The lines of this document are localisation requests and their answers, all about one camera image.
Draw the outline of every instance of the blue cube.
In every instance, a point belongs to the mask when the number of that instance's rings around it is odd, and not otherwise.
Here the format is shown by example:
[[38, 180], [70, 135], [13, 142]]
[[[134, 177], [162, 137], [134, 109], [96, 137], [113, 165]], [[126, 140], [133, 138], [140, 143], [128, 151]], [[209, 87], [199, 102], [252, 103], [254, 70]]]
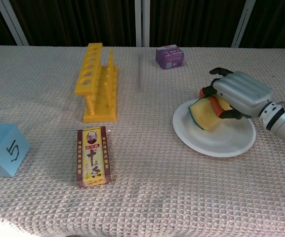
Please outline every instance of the blue cube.
[[15, 175], [29, 147], [16, 125], [0, 123], [0, 177]]

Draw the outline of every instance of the yellow test tube rack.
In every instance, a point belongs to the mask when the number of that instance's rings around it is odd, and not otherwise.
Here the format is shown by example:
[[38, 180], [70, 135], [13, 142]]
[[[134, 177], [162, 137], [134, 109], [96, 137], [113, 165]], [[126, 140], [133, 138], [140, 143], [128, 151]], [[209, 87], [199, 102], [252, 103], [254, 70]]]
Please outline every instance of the yellow test tube rack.
[[113, 63], [112, 49], [108, 65], [101, 66], [102, 47], [102, 43], [88, 45], [74, 90], [85, 99], [83, 123], [117, 121], [118, 68]]

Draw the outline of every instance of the purple box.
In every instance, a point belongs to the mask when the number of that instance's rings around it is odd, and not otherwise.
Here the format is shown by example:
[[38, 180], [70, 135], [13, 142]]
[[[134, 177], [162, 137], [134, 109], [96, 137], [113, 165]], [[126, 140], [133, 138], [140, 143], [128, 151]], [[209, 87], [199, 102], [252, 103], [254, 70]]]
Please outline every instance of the purple box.
[[156, 61], [163, 69], [183, 65], [184, 52], [175, 44], [157, 48]]

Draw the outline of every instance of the beige tablecloth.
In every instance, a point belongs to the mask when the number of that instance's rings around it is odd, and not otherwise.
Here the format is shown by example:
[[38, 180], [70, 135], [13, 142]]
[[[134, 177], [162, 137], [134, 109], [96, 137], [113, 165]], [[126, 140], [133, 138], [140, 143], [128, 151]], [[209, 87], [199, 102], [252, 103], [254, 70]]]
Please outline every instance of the beige tablecloth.
[[[15, 177], [0, 178], [0, 236], [285, 236], [284, 142], [254, 119], [249, 151], [212, 158], [172, 126], [215, 67], [248, 73], [285, 100], [285, 49], [182, 50], [184, 66], [162, 70], [154, 48], [115, 47], [118, 121], [83, 124], [74, 87], [85, 47], [0, 46], [0, 122], [31, 143]], [[77, 130], [96, 125], [109, 130], [116, 180], [80, 189]]]

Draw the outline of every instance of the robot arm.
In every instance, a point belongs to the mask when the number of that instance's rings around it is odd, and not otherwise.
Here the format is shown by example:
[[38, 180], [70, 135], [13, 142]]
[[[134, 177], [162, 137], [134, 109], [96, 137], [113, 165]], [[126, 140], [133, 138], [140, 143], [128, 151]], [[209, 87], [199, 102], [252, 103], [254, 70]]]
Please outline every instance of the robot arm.
[[266, 129], [285, 141], [285, 102], [273, 102], [272, 89], [242, 72], [215, 68], [209, 73], [223, 77], [202, 88], [200, 98], [216, 94], [232, 107], [232, 110], [220, 111], [221, 107], [211, 100], [217, 116], [221, 119], [262, 118]]

